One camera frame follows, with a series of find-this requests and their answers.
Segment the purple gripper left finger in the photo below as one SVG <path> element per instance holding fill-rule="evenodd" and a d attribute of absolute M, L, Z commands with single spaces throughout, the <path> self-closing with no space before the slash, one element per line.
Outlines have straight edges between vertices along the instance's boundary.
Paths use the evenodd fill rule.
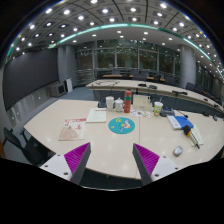
<path fill-rule="evenodd" d="M 80 184 L 90 154 L 91 144 L 86 143 L 64 155 L 64 158 L 72 173 L 72 177 L 70 179 L 72 183 L 77 185 Z"/>

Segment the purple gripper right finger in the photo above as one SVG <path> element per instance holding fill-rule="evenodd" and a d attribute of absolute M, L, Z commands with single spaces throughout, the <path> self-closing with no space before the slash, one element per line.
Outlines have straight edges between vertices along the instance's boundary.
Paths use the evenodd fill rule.
<path fill-rule="evenodd" d="M 159 156 L 136 143 L 133 144 L 132 153 L 140 173 L 142 184 L 150 184 L 152 182 L 151 175 L 159 161 Z"/>

